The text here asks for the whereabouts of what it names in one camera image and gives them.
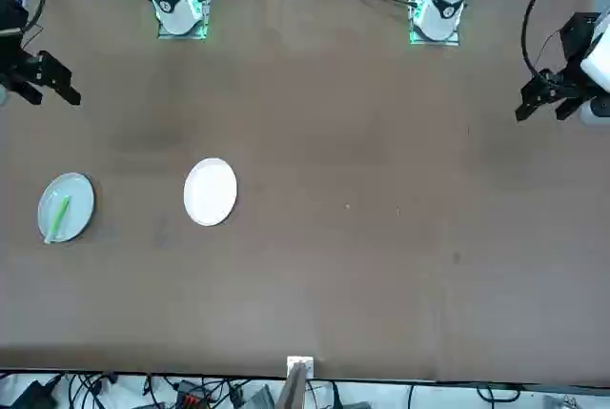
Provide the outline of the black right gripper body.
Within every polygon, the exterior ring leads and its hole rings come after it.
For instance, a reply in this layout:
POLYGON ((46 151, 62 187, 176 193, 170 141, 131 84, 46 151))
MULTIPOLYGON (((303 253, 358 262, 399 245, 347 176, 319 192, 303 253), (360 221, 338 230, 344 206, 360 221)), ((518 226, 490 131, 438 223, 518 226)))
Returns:
POLYGON ((35 85, 36 57, 22 48, 29 13, 17 0, 1 0, 1 85, 11 88, 11 81, 25 80, 35 85))

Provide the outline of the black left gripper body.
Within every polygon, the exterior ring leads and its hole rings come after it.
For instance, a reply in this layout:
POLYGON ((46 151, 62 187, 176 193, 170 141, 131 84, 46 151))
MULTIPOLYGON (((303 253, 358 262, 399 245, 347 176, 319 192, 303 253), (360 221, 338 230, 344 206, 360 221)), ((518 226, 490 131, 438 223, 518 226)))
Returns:
POLYGON ((575 12, 559 30, 566 65, 549 78, 559 95, 585 95, 600 90, 580 66, 590 48, 599 16, 599 12, 575 12))

